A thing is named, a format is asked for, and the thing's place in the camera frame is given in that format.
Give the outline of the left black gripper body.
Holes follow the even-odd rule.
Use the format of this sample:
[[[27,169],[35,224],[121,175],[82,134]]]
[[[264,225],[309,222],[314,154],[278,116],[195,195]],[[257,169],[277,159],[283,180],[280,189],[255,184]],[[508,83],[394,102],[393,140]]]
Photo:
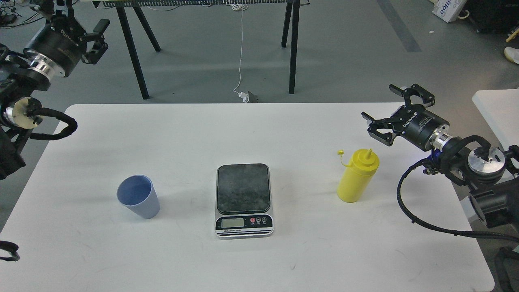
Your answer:
[[[79,41],[85,34],[85,29],[76,19],[55,18],[29,41],[24,54],[28,57],[44,55],[61,68],[61,77],[68,77],[86,53],[86,44]]]

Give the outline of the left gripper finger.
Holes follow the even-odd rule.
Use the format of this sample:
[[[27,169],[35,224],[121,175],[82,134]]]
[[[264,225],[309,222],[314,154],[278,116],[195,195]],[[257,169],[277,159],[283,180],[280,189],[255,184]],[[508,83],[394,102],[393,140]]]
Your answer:
[[[81,56],[81,60],[83,63],[97,64],[100,58],[102,58],[102,56],[105,54],[109,46],[105,41],[104,32],[106,31],[110,23],[111,22],[109,19],[100,19],[96,27],[93,29],[93,32],[84,34],[81,37],[81,42],[84,44],[93,41],[91,50],[85,52]]]
[[[31,0],[30,8],[46,19],[45,28],[80,28],[72,0]]]

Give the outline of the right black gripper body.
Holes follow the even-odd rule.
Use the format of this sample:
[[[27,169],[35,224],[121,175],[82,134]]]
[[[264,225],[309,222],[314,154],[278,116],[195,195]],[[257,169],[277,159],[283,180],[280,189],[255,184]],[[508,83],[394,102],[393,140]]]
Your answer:
[[[430,140],[438,128],[449,129],[449,122],[423,105],[411,105],[410,108],[404,105],[395,111],[394,118],[394,132],[423,151],[433,148]]]

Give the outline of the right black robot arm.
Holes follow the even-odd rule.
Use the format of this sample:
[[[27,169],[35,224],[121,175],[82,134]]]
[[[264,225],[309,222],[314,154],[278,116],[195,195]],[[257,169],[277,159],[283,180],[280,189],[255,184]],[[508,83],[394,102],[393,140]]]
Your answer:
[[[432,93],[417,84],[405,89],[391,84],[389,89],[404,99],[404,105],[389,118],[375,119],[362,112],[369,135],[386,146],[391,146],[394,139],[401,136],[422,151],[431,152],[427,158],[410,166],[397,184],[397,203],[404,214],[412,223],[433,231],[517,243],[516,236],[450,230],[425,222],[406,207],[401,198],[401,186],[413,170],[423,166],[425,174],[443,174],[452,183],[467,187],[470,205],[487,228],[518,225],[518,168],[513,163],[518,160],[518,146],[512,145],[504,151],[479,135],[455,137],[448,132],[449,122],[429,111],[435,104]]]

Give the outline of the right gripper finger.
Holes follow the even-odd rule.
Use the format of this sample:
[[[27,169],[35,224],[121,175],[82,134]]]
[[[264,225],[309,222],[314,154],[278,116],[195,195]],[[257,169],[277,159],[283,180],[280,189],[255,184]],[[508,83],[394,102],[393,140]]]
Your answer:
[[[397,94],[404,98],[404,105],[405,108],[408,110],[411,110],[413,105],[411,102],[412,96],[420,97],[422,100],[422,104],[425,108],[432,107],[435,104],[435,96],[417,84],[413,84],[411,87],[405,89],[401,89],[396,85],[390,84],[389,89],[394,94]]]
[[[367,120],[367,132],[371,138],[381,142],[386,146],[392,146],[397,134],[394,132],[393,122],[395,118],[375,119],[366,112],[361,112],[362,118]]]

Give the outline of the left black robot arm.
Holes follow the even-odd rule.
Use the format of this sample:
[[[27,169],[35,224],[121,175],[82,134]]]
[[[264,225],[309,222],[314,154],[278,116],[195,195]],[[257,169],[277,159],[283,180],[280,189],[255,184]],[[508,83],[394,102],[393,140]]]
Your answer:
[[[97,64],[109,47],[104,32],[110,21],[101,19],[86,32],[71,0],[32,0],[30,8],[45,25],[23,52],[1,45],[1,179],[26,165],[21,151],[28,140],[60,140],[78,128],[70,116],[43,107],[33,92],[47,91],[54,77],[70,76],[79,62]]]

